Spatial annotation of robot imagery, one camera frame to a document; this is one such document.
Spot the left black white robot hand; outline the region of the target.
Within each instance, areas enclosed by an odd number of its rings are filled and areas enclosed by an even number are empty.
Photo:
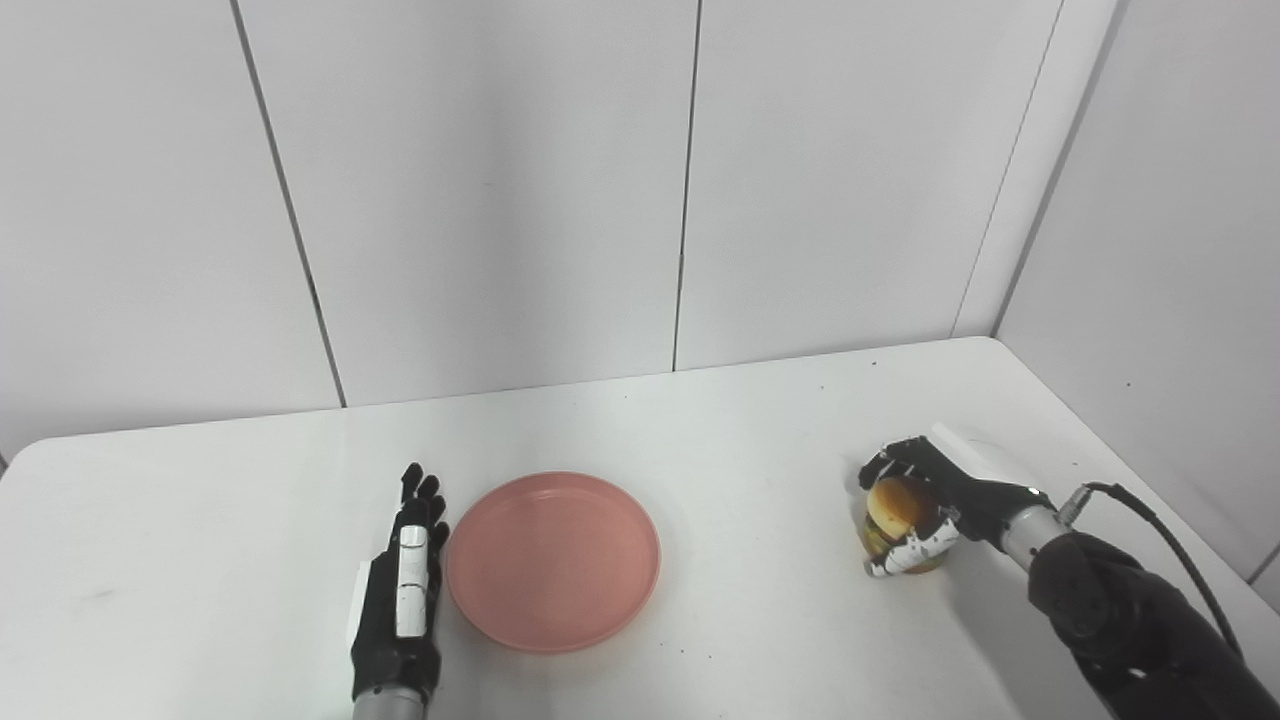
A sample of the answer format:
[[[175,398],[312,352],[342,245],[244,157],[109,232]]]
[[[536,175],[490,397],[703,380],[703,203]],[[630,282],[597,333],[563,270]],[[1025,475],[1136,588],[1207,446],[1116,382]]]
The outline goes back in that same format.
[[[425,719],[440,682],[435,641],[451,528],[438,477],[410,464],[387,547],[370,562],[349,647],[356,719]]]

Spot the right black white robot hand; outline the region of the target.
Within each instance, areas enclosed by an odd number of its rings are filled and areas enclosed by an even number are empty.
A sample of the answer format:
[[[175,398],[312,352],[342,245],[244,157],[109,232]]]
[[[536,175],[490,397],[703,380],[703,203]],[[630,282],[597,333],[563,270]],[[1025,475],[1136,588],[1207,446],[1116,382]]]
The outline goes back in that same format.
[[[1000,469],[942,424],[882,446],[858,470],[867,574],[928,571],[961,539],[986,542],[1029,570],[1070,530],[1046,493],[1002,480]]]

